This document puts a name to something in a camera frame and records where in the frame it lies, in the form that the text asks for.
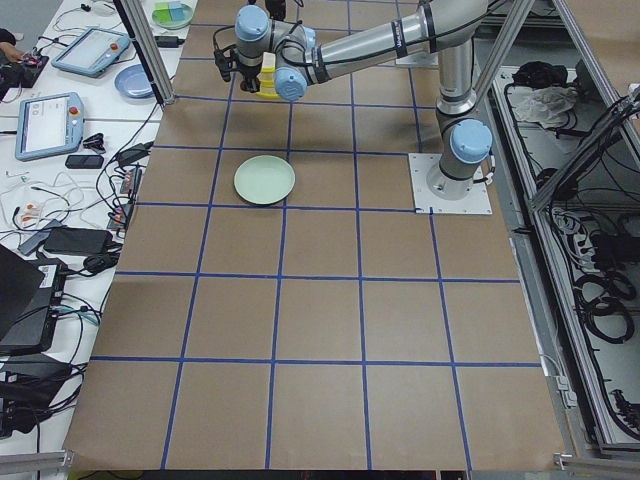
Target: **person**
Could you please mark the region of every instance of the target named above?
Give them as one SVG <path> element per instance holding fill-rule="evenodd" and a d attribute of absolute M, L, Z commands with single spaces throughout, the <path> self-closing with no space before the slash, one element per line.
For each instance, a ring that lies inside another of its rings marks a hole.
<path fill-rule="evenodd" d="M 24 56 L 24 52 L 16 48 L 16 37 L 9 30 L 0 28 L 0 51 L 6 62 L 18 62 Z"/>

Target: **yellow object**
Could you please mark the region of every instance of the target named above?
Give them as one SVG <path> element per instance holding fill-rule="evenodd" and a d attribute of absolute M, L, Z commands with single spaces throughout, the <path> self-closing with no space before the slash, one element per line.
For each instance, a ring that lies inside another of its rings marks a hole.
<path fill-rule="evenodd" d="M 273 53 L 265 53 L 262 59 L 262 69 L 258 75 L 260 80 L 260 91 L 256 95 L 265 100 L 279 100 L 280 95 L 276 93 L 273 82 L 273 74 L 276 71 L 276 56 Z"/>

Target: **black phone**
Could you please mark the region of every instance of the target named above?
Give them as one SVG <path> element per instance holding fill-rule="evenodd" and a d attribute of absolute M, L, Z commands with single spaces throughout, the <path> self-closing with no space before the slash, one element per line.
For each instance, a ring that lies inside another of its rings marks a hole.
<path fill-rule="evenodd" d="M 67 161 L 64 162 L 65 167 L 72 169 L 102 168 L 104 157 L 102 155 L 69 155 Z"/>

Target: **light green round plate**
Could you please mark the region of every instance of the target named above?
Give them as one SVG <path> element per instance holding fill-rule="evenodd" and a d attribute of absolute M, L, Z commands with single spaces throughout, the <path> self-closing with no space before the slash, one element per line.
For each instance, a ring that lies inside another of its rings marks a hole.
<path fill-rule="evenodd" d="M 166 28 L 167 30 L 179 30 L 191 23 L 191 20 L 193 19 L 193 8 L 183 3 L 182 14 L 184 15 L 184 20 L 178 20 L 175 22 L 173 20 L 169 20 L 168 22 L 163 22 L 158 20 L 158 15 L 154 10 L 153 13 L 151 13 L 151 20 L 153 20 L 156 25 L 159 25 L 162 28 Z"/>
<path fill-rule="evenodd" d="M 296 182 L 293 168 L 273 155 L 250 158 L 236 170 L 233 185 L 247 202 L 269 205 L 289 195 Z"/>

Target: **power adapter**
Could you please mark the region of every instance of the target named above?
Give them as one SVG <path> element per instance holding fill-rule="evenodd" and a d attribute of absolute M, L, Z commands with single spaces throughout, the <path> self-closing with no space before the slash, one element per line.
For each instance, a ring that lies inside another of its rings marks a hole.
<path fill-rule="evenodd" d="M 123 168 L 131 165 L 138 160 L 142 160 L 149 155 L 149 149 L 153 146 L 153 142 L 138 143 L 131 148 L 121 151 L 116 155 L 118 165 Z"/>
<path fill-rule="evenodd" d="M 154 38 L 156 39 L 156 45 L 160 48 L 178 48 L 184 43 L 183 38 L 176 36 L 161 35 Z"/>

